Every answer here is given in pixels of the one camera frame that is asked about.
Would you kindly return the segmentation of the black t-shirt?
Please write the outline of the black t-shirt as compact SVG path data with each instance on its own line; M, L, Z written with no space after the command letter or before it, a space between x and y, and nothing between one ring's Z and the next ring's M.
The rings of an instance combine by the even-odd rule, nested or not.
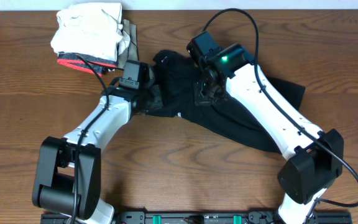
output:
M160 87L163 107L146 110L147 115L182 118L245 146L279 153L280 150L249 111L233 98L209 106L197 106L194 84L201 78L192 58L172 50L161 50L153 61L155 83Z

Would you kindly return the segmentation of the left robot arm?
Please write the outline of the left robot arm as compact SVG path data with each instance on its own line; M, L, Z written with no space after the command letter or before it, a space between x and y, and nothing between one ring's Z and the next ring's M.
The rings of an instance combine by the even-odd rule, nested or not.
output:
M40 146L34 206L59 213L66 223L117 223L101 197L101 156L115 133L137 113L162 107L152 66L130 60L101 93L97 107L62 138Z

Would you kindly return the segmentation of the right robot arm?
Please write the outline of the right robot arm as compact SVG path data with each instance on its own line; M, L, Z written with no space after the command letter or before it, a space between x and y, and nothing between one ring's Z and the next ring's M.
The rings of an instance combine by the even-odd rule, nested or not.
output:
M344 140L301 115L261 71L243 46L190 42L187 51L202 71L196 104L234 100L268 134L286 160L278 173L285 195L274 223L308 223L325 191L342 174Z

